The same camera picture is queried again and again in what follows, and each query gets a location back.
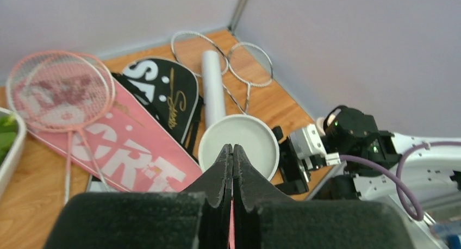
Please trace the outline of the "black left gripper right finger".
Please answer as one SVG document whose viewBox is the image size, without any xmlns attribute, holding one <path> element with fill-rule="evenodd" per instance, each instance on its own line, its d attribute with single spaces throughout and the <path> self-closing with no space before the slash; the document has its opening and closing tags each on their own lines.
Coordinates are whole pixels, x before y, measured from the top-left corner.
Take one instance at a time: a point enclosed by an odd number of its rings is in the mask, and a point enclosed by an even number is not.
<svg viewBox="0 0 461 249">
<path fill-rule="evenodd" d="M 397 211 L 380 202 L 295 201 L 233 148 L 236 248 L 413 248 Z"/>
</svg>

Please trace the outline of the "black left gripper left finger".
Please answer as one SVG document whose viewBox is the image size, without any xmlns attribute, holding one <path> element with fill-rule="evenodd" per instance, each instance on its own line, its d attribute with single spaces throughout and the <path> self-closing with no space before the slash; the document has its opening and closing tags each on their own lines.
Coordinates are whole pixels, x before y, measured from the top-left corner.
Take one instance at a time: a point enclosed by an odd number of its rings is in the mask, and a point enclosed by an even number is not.
<svg viewBox="0 0 461 249">
<path fill-rule="evenodd" d="M 85 192 L 60 212 L 45 248 L 228 248 L 232 146 L 181 192 Z"/>
</svg>

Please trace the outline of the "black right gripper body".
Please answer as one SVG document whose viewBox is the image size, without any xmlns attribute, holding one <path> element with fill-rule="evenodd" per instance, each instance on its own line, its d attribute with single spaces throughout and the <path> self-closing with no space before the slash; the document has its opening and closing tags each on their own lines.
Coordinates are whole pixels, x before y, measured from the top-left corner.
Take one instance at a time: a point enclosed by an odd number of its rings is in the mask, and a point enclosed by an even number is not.
<svg viewBox="0 0 461 249">
<path fill-rule="evenodd" d="M 283 132 L 280 126 L 272 129 L 276 139 L 279 141 L 279 162 L 278 169 L 290 179 L 298 179 L 298 195 L 309 192 L 308 183 L 310 182 L 310 173 L 306 169 L 306 162 L 298 159 L 294 152 L 293 145 L 289 139 L 289 134 L 282 140 Z"/>
</svg>

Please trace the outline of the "clear round tube lid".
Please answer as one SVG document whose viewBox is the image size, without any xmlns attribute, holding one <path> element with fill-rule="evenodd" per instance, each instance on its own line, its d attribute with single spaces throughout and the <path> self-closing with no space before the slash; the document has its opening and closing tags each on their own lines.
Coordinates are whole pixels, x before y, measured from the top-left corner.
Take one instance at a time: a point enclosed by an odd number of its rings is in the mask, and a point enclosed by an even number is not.
<svg viewBox="0 0 461 249">
<path fill-rule="evenodd" d="M 198 147 L 198 164 L 205 172 L 224 145 L 240 145 L 251 165 L 267 180 L 278 167 L 279 143 L 271 128 L 260 119 L 249 115 L 228 115 L 207 128 Z"/>
</svg>

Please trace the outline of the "white shuttlecock tube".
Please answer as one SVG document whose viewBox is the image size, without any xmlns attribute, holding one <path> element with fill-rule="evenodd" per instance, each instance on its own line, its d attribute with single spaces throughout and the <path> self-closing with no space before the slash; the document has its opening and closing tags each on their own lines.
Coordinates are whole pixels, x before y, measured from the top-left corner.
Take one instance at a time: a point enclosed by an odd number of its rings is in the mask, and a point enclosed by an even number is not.
<svg viewBox="0 0 461 249">
<path fill-rule="evenodd" d="M 221 63 L 218 52 L 208 50 L 202 53 L 201 71 L 205 127 L 208 129 L 226 116 Z"/>
</svg>

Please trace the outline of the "black shuttlecock tube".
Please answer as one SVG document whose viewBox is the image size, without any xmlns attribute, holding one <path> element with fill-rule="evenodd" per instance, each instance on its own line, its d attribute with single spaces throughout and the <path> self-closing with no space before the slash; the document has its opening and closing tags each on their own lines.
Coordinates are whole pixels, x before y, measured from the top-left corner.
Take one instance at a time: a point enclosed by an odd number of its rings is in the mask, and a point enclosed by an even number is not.
<svg viewBox="0 0 461 249">
<path fill-rule="evenodd" d="M 299 188 L 298 188 L 298 179 L 290 179 L 284 175 L 280 169 L 278 169 L 271 179 L 271 183 L 278 188 L 281 192 L 285 193 L 286 195 L 292 196 L 297 195 Z"/>
</svg>

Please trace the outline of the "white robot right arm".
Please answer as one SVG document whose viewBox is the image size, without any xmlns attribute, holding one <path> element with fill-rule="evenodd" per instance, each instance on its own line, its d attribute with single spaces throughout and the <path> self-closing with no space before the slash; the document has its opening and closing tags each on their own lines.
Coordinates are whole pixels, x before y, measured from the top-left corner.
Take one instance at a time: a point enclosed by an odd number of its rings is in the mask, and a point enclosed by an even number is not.
<svg viewBox="0 0 461 249">
<path fill-rule="evenodd" d="M 288 136 L 272 131 L 287 195 L 388 201 L 415 214 L 414 202 L 420 210 L 460 205 L 460 138 L 380 130 L 372 115 L 345 105 Z"/>
</svg>

